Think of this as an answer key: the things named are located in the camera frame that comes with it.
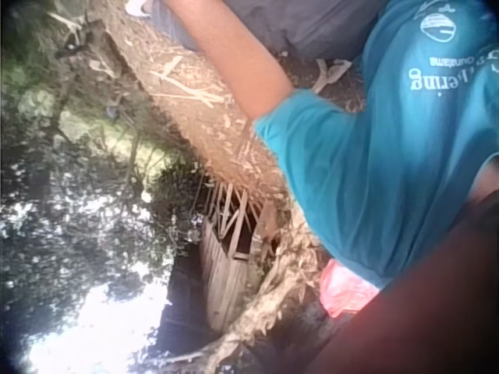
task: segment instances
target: shirt logo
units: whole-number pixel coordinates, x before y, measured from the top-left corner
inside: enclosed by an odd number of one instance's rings
[[[440,13],[433,13],[423,18],[420,29],[430,39],[447,43],[454,39],[456,26],[447,16]]]

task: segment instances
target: dirt ground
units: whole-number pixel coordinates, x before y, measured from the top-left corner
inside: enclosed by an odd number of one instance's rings
[[[126,14],[123,0],[94,0],[94,18],[104,21],[119,53],[135,73],[154,105],[178,126],[206,165],[208,171],[227,182],[244,186],[254,198],[281,199],[286,187],[274,158],[246,125],[226,85],[206,59],[187,51],[155,30],[150,21]],[[202,101],[165,95],[185,96],[186,92],[157,76],[177,56],[180,63],[168,74],[183,85],[205,90],[223,98],[209,108]],[[299,87],[311,87],[319,70],[316,62],[280,57],[281,64]],[[363,107],[362,82],[350,71],[322,93],[347,111]]]

